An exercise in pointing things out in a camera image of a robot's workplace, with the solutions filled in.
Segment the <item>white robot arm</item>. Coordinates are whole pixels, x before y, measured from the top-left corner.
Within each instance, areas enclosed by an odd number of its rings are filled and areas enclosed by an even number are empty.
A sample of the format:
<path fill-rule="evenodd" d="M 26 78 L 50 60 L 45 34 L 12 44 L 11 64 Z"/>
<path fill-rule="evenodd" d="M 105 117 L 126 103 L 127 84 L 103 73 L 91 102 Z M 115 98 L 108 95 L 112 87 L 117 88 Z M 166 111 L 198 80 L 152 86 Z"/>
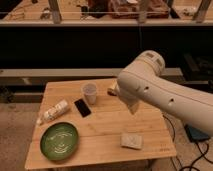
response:
<path fill-rule="evenodd" d="M 118 97 L 131 107 L 143 100 L 213 136 L 213 94 L 181 86 L 160 77 L 163 57 L 146 50 L 117 77 Z"/>

